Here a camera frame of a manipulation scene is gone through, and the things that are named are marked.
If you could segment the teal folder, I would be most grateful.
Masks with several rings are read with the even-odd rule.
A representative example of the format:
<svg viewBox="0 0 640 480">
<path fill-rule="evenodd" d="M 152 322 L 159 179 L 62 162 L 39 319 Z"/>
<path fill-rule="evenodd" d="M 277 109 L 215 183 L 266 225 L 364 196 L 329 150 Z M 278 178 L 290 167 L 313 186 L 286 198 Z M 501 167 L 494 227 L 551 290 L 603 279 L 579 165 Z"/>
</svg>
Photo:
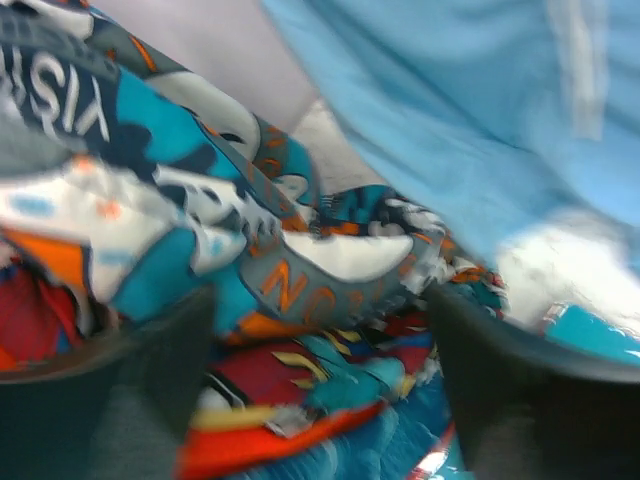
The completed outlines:
<svg viewBox="0 0 640 480">
<path fill-rule="evenodd" d="M 639 365 L 639 339 L 578 305 L 555 303 L 541 321 L 543 335 L 563 346 Z"/>
</svg>

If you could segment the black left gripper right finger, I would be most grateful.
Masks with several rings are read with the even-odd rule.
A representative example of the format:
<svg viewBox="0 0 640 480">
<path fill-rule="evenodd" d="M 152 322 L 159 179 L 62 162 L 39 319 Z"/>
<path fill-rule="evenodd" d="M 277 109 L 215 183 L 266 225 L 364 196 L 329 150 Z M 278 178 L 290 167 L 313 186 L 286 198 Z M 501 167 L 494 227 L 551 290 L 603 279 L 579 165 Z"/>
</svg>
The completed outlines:
<svg viewBox="0 0 640 480">
<path fill-rule="evenodd" d="M 552 343 L 450 286 L 424 298 L 476 478 L 638 478 L 638 367 Z"/>
</svg>

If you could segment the blue patterned shorts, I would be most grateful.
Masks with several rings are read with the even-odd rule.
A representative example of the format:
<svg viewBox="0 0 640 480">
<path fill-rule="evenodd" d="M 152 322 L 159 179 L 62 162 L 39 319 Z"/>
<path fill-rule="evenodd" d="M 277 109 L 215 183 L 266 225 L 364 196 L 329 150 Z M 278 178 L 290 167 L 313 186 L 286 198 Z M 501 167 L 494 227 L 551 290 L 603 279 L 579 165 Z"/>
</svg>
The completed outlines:
<svg viewBox="0 0 640 480">
<path fill-rule="evenodd" d="M 445 440 L 450 411 L 435 373 L 365 424 L 291 457 L 234 474 L 234 479 L 405 479 L 417 466 L 427 479 L 472 479 L 458 442 Z"/>
</svg>

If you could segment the dark comic print shorts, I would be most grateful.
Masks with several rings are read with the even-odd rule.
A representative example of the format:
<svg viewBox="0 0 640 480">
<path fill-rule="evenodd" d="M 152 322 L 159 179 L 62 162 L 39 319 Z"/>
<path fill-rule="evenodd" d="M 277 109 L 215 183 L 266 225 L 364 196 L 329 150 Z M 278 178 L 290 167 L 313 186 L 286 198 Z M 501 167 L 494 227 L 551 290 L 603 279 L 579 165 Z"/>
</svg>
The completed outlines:
<svg viewBox="0 0 640 480">
<path fill-rule="evenodd" d="M 364 258 L 349 280 L 242 239 L 188 229 L 127 244 L 1 239 L 1 375 L 47 363 L 108 331 L 137 328 L 199 288 L 214 293 L 210 348 L 188 428 L 265 427 L 283 437 L 441 373 L 424 303 L 405 288 L 417 256 Z"/>
</svg>

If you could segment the light blue shorts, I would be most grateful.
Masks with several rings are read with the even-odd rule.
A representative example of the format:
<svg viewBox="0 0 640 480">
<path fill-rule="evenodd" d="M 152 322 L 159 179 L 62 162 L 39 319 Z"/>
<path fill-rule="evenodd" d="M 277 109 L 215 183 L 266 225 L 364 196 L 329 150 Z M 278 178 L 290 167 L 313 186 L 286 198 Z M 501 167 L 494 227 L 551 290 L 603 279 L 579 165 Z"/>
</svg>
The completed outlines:
<svg viewBox="0 0 640 480">
<path fill-rule="evenodd" d="M 559 210 L 639 263 L 635 1 L 268 1 L 365 162 L 493 260 Z"/>
</svg>

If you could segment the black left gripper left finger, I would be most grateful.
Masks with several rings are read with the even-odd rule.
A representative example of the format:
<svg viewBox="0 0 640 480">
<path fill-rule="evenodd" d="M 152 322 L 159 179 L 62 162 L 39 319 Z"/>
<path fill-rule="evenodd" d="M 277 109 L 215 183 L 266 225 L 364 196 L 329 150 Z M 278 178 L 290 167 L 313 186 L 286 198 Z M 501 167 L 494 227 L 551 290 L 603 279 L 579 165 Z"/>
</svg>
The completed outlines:
<svg viewBox="0 0 640 480">
<path fill-rule="evenodd" d="M 4 479 L 171 479 L 210 348 L 214 293 L 1 375 Z"/>
</svg>

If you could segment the colourful cartoon print shorts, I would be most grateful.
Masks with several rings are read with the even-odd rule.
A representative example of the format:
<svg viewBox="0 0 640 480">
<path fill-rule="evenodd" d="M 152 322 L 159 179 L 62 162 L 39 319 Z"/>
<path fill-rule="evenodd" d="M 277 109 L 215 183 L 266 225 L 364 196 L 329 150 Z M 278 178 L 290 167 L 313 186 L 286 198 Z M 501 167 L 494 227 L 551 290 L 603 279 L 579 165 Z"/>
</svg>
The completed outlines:
<svg viewBox="0 0 640 480">
<path fill-rule="evenodd" d="M 205 113 L 96 46 L 85 4 L 1 5 L 1 236 L 144 321 L 205 283 L 233 343 L 351 330 L 450 282 L 494 317 L 503 285 L 404 198 L 328 217 L 314 173 L 272 179 Z"/>
</svg>

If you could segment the orange shorts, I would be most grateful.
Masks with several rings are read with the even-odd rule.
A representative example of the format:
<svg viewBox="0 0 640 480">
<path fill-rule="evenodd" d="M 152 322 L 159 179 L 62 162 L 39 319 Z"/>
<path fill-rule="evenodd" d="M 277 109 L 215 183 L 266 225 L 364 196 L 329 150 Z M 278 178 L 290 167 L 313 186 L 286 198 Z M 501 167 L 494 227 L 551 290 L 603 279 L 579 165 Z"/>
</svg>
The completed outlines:
<svg viewBox="0 0 640 480">
<path fill-rule="evenodd" d="M 222 432 L 192 429 L 179 454 L 177 479 L 210 479 L 300 453 L 322 441 L 353 430 L 371 420 L 387 404 L 350 410 L 317 421 L 292 437 L 280 437 L 265 427 Z"/>
</svg>

